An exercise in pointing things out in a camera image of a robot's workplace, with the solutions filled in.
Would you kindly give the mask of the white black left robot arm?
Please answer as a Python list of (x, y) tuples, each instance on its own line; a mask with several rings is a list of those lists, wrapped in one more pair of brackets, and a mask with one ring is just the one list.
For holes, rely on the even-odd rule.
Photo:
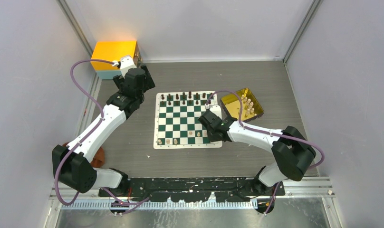
[(139, 109), (144, 93), (155, 84), (146, 65), (131, 68), (124, 76), (115, 76), (113, 81), (119, 90), (107, 100), (103, 113), (77, 139), (67, 146), (57, 145), (52, 151), (56, 180), (80, 193), (91, 188), (106, 188), (123, 196), (129, 190), (126, 173), (114, 168), (94, 168), (91, 161), (108, 136)]

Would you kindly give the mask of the gold tin box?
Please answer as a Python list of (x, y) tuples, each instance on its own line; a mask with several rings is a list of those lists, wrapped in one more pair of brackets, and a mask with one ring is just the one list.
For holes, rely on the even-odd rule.
[(235, 93), (240, 98), (233, 94), (221, 98), (221, 106), (228, 116), (239, 118), (241, 115), (241, 120), (246, 123), (263, 116), (264, 110), (249, 88), (241, 89)]

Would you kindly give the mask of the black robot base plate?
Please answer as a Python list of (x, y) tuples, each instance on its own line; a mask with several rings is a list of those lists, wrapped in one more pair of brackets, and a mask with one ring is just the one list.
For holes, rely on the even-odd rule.
[(213, 195), (216, 202), (247, 202), (254, 197), (284, 196), (283, 184), (262, 187), (254, 177), (206, 178), (131, 178), (118, 188), (100, 190), (100, 197), (113, 193), (135, 201), (148, 198), (150, 202), (206, 202)]

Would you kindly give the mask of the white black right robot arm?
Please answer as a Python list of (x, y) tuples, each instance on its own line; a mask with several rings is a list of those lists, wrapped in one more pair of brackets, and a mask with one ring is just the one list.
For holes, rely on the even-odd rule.
[(286, 179), (302, 180), (316, 157), (313, 146), (292, 126), (281, 129), (266, 129), (237, 118), (221, 119), (210, 110), (198, 121), (207, 130), (210, 142), (245, 143), (273, 154), (274, 163), (264, 166), (252, 181), (252, 188), (260, 195), (268, 194), (279, 182)]

